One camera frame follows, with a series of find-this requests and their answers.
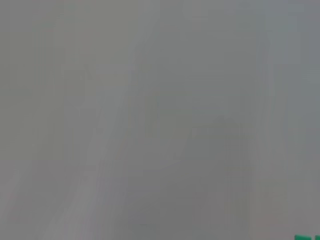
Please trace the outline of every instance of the gray background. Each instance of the gray background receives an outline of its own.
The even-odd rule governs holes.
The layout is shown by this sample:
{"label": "gray background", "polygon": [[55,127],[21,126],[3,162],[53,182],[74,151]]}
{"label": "gray background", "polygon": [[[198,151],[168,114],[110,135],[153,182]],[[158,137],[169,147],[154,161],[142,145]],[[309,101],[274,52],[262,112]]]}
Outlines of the gray background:
{"label": "gray background", "polygon": [[0,3],[0,237],[320,234],[320,3]]}

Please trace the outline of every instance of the gray wall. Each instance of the gray wall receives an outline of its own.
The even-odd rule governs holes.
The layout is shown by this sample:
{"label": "gray wall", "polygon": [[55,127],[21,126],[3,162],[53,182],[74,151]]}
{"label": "gray wall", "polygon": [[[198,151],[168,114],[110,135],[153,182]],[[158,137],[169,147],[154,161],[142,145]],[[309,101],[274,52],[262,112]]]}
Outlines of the gray wall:
{"label": "gray wall", "polygon": [[0,236],[320,234],[320,4],[0,3]]}

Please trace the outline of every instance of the blurry surface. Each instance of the blurry surface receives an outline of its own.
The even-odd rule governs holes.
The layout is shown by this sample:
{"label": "blurry surface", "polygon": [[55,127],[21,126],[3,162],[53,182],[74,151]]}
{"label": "blurry surface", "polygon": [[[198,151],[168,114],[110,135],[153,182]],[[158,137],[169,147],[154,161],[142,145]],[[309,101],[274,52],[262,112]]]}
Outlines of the blurry surface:
{"label": "blurry surface", "polygon": [[319,10],[0,3],[1,238],[317,234]]}

